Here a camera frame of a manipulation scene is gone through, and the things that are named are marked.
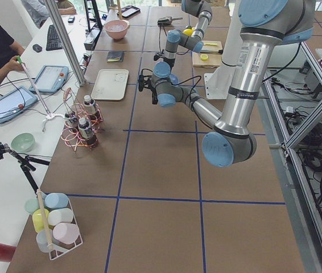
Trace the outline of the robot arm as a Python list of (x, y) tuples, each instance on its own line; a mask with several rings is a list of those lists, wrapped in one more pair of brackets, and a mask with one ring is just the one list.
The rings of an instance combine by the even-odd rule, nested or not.
[(181, 10), (198, 19), (195, 29), (191, 35), (185, 34), (179, 29), (168, 32), (166, 47), (161, 52), (154, 55), (154, 61), (162, 58), (170, 68), (173, 68), (178, 46), (182, 46), (190, 51), (200, 53), (203, 47), (203, 37), (205, 30), (212, 21), (212, 8), (206, 1), (185, 0), (181, 2)]
[(170, 74), (177, 49), (184, 47), (199, 53), (205, 30), (212, 21), (210, 4), (204, 1), (183, 1), (182, 10), (198, 19), (192, 35), (180, 30), (167, 34), (166, 47), (156, 57), (151, 75), (140, 75), (140, 89), (149, 89), (153, 104), (162, 107), (178, 102), (189, 107), (211, 131), (203, 138), (206, 160), (216, 167), (226, 167), (251, 158), (256, 140), (247, 126), (255, 100), (276, 46), (308, 40), (313, 32), (314, 1), (242, 1), (238, 16), (242, 27), (242, 44), (237, 66), (228, 89), (224, 108), (218, 110), (195, 88), (172, 84)]

